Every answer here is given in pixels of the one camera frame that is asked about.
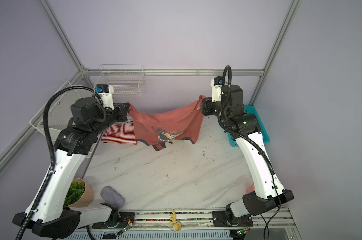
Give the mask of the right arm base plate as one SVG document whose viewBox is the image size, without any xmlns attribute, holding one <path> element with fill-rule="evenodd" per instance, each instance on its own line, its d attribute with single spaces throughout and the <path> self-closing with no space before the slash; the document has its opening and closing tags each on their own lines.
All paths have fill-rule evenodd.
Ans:
<svg viewBox="0 0 362 240">
<path fill-rule="evenodd" d="M 212 218 L 214 227 L 253 227 L 250 215 L 235 217 L 229 211 L 213 211 Z"/>
</svg>

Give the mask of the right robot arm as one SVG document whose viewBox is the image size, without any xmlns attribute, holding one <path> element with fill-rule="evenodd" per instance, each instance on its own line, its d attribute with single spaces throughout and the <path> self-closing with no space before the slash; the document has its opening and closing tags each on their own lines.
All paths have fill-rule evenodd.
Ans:
<svg viewBox="0 0 362 240">
<path fill-rule="evenodd" d="M 205 116 L 216 116 L 219 126 L 240 147 L 253 180 L 254 190 L 241 200 L 226 206 L 225 218 L 230 226 L 238 226 L 245 218 L 281 208 L 294 199 L 272 166 L 266 152 L 262 127 L 255 114 L 247 113 L 242 102 L 243 90 L 232 84 L 231 66 L 211 80 L 212 96 L 202 102 Z"/>
</svg>

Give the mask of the red tank top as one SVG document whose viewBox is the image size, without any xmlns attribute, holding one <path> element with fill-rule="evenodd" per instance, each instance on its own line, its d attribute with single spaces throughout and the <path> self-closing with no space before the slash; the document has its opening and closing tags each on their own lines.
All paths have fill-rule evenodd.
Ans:
<svg viewBox="0 0 362 240">
<path fill-rule="evenodd" d="M 129 115 L 133 119 L 137 141 L 152 146 L 156 151 L 166 148 L 166 143 L 189 140 L 195 144 L 199 138 L 204 115 L 202 102 L 205 96 L 186 107 L 162 113 L 145 114 L 130 106 Z"/>
</svg>

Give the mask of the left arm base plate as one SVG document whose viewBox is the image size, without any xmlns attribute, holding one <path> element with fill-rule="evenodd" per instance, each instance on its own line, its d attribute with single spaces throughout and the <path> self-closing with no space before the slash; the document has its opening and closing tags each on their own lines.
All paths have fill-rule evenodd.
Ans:
<svg viewBox="0 0 362 240">
<path fill-rule="evenodd" d="M 129 221 L 133 222 L 135 219 L 133 212 L 114 212 L 110 215 L 109 219 L 103 223 L 95 223 L 92 225 L 93 229 L 122 229 Z"/>
</svg>

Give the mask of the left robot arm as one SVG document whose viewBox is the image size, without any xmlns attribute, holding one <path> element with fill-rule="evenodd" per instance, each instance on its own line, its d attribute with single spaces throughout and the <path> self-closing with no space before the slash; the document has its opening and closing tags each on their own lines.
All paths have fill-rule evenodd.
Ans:
<svg viewBox="0 0 362 240">
<path fill-rule="evenodd" d="M 92 96 L 78 99 L 71 105 L 73 116 L 67 128 L 53 141 L 49 128 L 50 107 L 58 97 L 72 90 L 86 90 Z M 94 89 L 71 86 L 56 92 L 46 103 L 43 127 L 51 161 L 32 203 L 13 218 L 13 223 L 20 227 L 17 240 L 22 239 L 26 229 L 37 236 L 57 240 L 93 224 L 104 223 L 114 228 L 120 223 L 118 207 L 107 202 L 96 207 L 73 209 L 64 205 L 75 174 L 98 142 L 99 135 L 113 124 L 128 120 L 130 104 L 114 104 L 113 93 L 114 88 L 106 84 L 98 84 Z"/>
</svg>

